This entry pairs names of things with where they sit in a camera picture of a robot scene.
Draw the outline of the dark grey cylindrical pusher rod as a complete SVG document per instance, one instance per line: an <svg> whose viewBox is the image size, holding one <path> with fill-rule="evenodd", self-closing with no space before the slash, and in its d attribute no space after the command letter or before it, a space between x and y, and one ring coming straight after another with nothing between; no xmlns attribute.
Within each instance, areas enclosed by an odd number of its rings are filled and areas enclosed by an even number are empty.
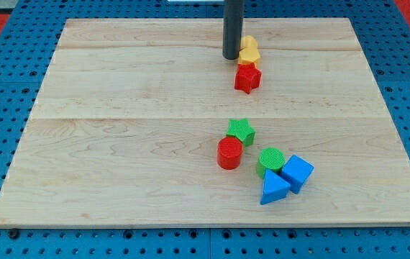
<svg viewBox="0 0 410 259"><path fill-rule="evenodd" d="M224 0L222 55L227 60L238 58L244 10L245 0Z"/></svg>

